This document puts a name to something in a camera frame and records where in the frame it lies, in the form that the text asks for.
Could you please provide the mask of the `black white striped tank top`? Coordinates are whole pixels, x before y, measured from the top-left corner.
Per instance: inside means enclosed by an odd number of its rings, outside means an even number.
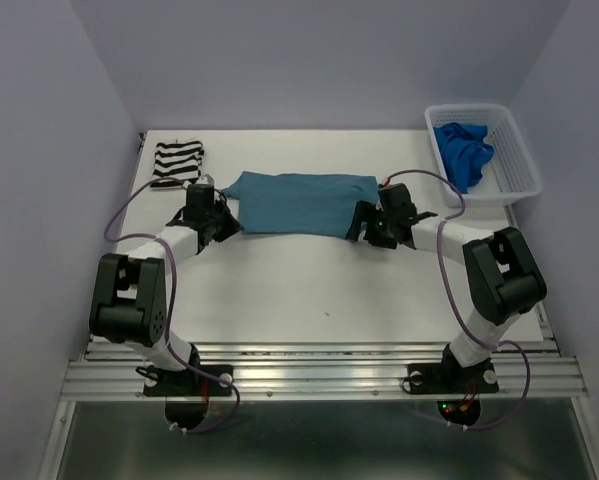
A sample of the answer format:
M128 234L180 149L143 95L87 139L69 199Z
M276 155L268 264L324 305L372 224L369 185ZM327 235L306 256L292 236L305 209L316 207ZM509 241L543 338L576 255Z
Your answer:
M150 188L172 189L183 182L195 183L202 175L204 157L204 145L198 140L158 142Z

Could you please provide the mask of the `teal tank top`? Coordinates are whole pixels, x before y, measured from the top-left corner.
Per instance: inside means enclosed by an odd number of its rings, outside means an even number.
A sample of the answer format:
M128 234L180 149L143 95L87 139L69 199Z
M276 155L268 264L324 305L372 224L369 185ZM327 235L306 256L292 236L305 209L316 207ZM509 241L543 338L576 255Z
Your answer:
M238 221L246 234L343 239L357 203L378 202L378 183L373 176L245 171L223 194L239 202Z

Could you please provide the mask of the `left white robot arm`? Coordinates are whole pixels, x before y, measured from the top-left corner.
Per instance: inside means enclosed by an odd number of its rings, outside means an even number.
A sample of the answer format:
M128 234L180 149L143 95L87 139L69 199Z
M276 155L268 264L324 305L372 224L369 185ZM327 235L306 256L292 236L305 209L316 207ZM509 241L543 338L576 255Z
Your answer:
M225 197L213 185L185 183L185 203L156 234L128 234L120 241L143 244L126 254L101 257L95 279L89 330L111 343L126 344L167 371L178 393L194 392L201 382L194 345L172 332L177 265L241 230Z

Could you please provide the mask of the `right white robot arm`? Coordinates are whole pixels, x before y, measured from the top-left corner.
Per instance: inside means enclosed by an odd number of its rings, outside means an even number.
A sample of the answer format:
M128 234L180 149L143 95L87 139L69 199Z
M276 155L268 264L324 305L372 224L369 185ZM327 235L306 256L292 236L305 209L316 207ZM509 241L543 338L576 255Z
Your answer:
M448 296L452 293L445 262L465 268L472 310L466 320L457 319L461 333L448 345L451 359L439 366L440 381L451 390L470 384L474 367L488 360L510 326L547 295L547 284L520 230L478 229L433 212L420 213L403 184L380 188L377 204L356 204L346 238L356 241L360 235L379 248L405 245L435 253Z

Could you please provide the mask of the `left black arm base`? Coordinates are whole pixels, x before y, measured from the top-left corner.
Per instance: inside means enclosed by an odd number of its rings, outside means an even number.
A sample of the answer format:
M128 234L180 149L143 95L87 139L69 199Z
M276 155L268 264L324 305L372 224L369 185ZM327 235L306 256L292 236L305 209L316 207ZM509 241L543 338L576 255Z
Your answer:
M224 380L233 380L233 366L202 365L201 370L219 378L220 382L187 369L169 371L152 365L135 368L144 380L143 395L165 399L165 419L172 431L184 435L209 433L225 422L225 419L210 419L210 400L231 396L233 390Z

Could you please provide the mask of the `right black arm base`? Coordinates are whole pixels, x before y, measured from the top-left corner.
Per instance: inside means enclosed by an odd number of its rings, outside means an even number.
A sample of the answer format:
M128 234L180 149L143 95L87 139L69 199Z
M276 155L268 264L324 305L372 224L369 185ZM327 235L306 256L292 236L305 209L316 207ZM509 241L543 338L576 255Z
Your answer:
M478 395L498 393L499 385L490 359L463 367L446 346L439 362L409 364L401 389L412 395L440 395L437 408L445 421L473 427L481 415Z

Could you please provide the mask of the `blue tank top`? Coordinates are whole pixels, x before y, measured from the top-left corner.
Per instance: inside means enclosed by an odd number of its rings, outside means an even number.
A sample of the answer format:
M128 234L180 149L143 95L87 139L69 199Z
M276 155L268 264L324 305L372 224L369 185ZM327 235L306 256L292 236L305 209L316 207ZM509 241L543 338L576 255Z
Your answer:
M494 157L494 147L485 142L487 126L451 122L434 127L433 132L448 181L466 195Z

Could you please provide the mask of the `white plastic basket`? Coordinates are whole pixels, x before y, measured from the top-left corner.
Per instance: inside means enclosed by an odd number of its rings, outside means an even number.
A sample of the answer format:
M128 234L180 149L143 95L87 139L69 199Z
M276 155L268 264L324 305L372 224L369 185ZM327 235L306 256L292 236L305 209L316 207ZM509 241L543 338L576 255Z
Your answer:
M508 206L536 197L542 183L510 111L498 104L444 104L425 110L447 205Z

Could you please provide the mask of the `aluminium mounting rail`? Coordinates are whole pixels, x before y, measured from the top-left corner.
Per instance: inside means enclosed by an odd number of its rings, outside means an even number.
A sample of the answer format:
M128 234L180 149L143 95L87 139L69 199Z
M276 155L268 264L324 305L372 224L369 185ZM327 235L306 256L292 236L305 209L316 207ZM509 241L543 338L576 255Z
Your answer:
M587 397L577 360L561 356L554 341L526 343L530 398ZM441 343L199 343L202 365L231 364L245 402L309 400L415 400L401 390L413 363L438 362ZM525 368L519 353L505 347L492 357L500 392L518 398ZM143 366L129 347L95 338L80 360L67 367L61 401L141 401Z

